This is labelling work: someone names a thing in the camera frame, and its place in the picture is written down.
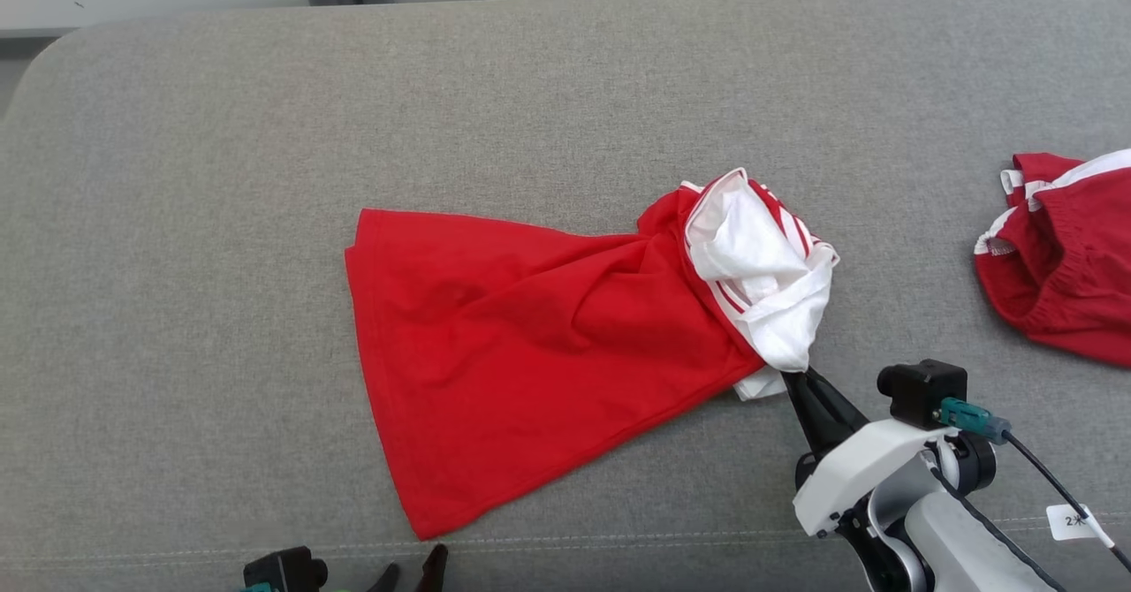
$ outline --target red and white jersey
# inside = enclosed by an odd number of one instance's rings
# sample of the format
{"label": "red and white jersey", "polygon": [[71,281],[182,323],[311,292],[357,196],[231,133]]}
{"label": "red and white jersey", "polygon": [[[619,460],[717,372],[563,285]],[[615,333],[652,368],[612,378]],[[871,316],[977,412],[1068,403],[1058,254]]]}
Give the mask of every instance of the red and white jersey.
{"label": "red and white jersey", "polygon": [[1035,342],[1131,366],[1131,149],[1013,166],[1012,207],[974,248],[991,303]]}
{"label": "red and white jersey", "polygon": [[836,252],[745,171],[677,188],[637,226],[363,211],[345,255],[357,346],[421,539],[805,369]]}

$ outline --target robotic arm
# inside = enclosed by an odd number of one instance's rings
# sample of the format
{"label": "robotic arm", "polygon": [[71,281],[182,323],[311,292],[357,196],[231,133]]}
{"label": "robotic arm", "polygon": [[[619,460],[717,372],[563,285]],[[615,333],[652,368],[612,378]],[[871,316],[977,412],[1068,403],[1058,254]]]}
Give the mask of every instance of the robotic arm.
{"label": "robotic arm", "polygon": [[795,472],[797,521],[845,538],[873,592],[1062,590],[965,500],[993,481],[996,457],[985,436],[940,422],[946,400],[966,400],[964,369],[888,367],[878,385],[892,419],[880,422],[812,369],[783,376],[811,448]]}

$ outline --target gray couch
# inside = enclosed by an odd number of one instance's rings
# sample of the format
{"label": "gray couch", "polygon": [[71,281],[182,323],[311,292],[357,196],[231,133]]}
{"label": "gray couch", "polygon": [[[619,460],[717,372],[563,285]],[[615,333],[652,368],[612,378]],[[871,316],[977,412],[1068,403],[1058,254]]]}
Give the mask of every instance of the gray couch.
{"label": "gray couch", "polygon": [[[305,543],[355,592],[413,537],[357,362],[364,206],[630,230],[744,165],[837,247],[813,363],[973,400],[1131,544],[1131,375],[1027,342],[975,239],[1015,152],[1131,146],[1128,0],[513,0],[97,26],[0,128],[0,590],[223,591]],[[720,395],[446,538],[451,591],[864,590],[791,508],[787,400]],[[1070,589],[1016,453],[974,500]],[[404,589],[411,589],[403,583]]]}

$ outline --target black cable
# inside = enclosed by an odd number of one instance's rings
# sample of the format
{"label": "black cable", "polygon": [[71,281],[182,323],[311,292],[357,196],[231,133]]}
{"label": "black cable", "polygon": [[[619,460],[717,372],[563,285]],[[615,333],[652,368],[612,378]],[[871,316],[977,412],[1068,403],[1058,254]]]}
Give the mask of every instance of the black cable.
{"label": "black cable", "polygon": [[1055,488],[1056,491],[1061,494],[1061,496],[1069,504],[1069,506],[1071,506],[1072,509],[1076,511],[1076,514],[1080,515],[1081,520],[1086,520],[1090,516],[1088,514],[1088,511],[1085,511],[1083,506],[1081,506],[1080,503],[1076,500],[1076,497],[1072,497],[1071,492],[1069,492],[1068,489],[1064,488],[1064,484],[1062,484],[1060,480],[1057,480],[1056,477],[1053,475],[1053,472],[1048,470],[1048,466],[1045,466],[1042,460],[1037,460],[1037,456],[1034,455],[1033,452],[1028,449],[1028,447],[1021,444],[1019,439],[1013,437],[1012,431],[1004,430],[1001,432],[1001,437],[1007,443],[1013,444],[1013,448],[1017,448],[1019,452],[1021,452],[1021,455],[1025,455],[1025,458],[1029,460],[1029,463],[1033,464],[1033,466],[1036,467],[1041,472],[1041,474],[1045,475],[1045,479],[1048,480],[1048,483],[1053,484],[1053,488]]}
{"label": "black cable", "polygon": [[942,477],[942,471],[940,471],[938,466],[931,466],[931,474],[934,475],[934,479],[939,480],[939,483],[942,484],[942,488],[944,488],[951,497],[958,499],[958,503],[961,504],[964,508],[966,508],[966,512],[969,513],[970,516],[982,522],[982,525],[985,526],[986,531],[988,531],[990,534],[994,537],[994,539],[1004,543],[1005,547],[1009,548],[1009,551],[1013,552],[1013,556],[1017,557],[1018,560],[1021,560],[1022,564],[1033,568],[1033,572],[1035,573],[1035,575],[1041,577],[1041,581],[1044,581],[1045,584],[1056,590],[1056,592],[1065,592],[1063,585],[1057,583],[1057,581],[1053,578],[1052,575],[1050,575],[1047,572],[1045,572],[1045,569],[1042,568],[1041,565],[1030,559],[1030,557],[1026,555],[1026,552],[1022,551],[1021,548],[1017,547],[1017,543],[1013,543],[1013,540],[1011,540],[1009,537],[1005,537],[1005,533],[999,530],[998,526],[995,526],[994,523],[990,521],[988,517],[983,515],[981,511],[975,508],[974,504],[970,504],[966,499],[966,497],[962,496],[961,492],[955,490],[955,487],[950,486],[950,482],[947,481],[947,478]]}
{"label": "black cable", "polygon": [[[1045,466],[1042,460],[1037,460],[1037,456],[1034,455],[1033,452],[1029,451],[1024,444],[1021,444],[1020,440],[1013,437],[1013,434],[1011,431],[1009,430],[1002,431],[1001,437],[1004,438],[1007,443],[1013,444],[1013,448],[1017,448],[1019,452],[1021,452],[1021,455],[1025,455],[1025,458],[1029,460],[1029,463],[1033,464],[1034,467],[1036,467],[1037,471],[1041,472],[1041,474],[1045,475],[1045,479],[1048,480],[1048,483],[1053,484],[1053,488],[1055,488],[1056,491],[1061,494],[1061,496],[1069,504],[1069,506],[1071,506],[1072,509],[1076,511],[1076,514],[1080,515],[1081,520],[1087,520],[1091,517],[1091,515],[1088,514],[1088,511],[1086,511],[1086,508],[1083,508],[1083,506],[1081,506],[1080,503],[1076,500],[1076,497],[1072,497],[1071,492],[1069,492],[1068,489],[1064,488],[1064,484],[1062,484],[1060,480],[1057,480],[1056,477],[1053,475],[1053,472],[1050,471],[1047,466]],[[1096,527],[1099,527],[1097,521],[1094,520],[1093,523],[1097,524]],[[1120,549],[1119,546],[1112,542],[1111,546],[1105,546],[1105,548],[1107,548],[1108,550],[1112,551],[1113,555],[1115,555],[1115,559],[1119,559],[1120,564],[1122,564],[1128,572],[1131,572],[1131,559],[1128,559],[1128,556],[1123,552],[1123,550]]]}
{"label": "black cable", "polygon": [[1120,564],[1123,564],[1123,567],[1128,568],[1128,572],[1131,572],[1131,559],[1128,559],[1123,550],[1120,550],[1119,546],[1112,546],[1111,550],[1115,555],[1115,559],[1119,559]]}

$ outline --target label tag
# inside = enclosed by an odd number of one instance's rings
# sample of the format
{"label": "label tag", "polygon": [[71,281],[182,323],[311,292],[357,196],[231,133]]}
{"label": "label tag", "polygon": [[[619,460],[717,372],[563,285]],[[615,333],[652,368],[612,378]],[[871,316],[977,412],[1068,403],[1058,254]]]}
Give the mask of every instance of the label tag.
{"label": "label tag", "polygon": [[[1083,507],[1091,515],[1091,508]],[[1048,515],[1048,526],[1053,530],[1053,539],[1068,541],[1070,539],[1095,539],[1096,533],[1091,532],[1088,523],[1080,518],[1076,509],[1068,504],[1050,506],[1045,508]]]}

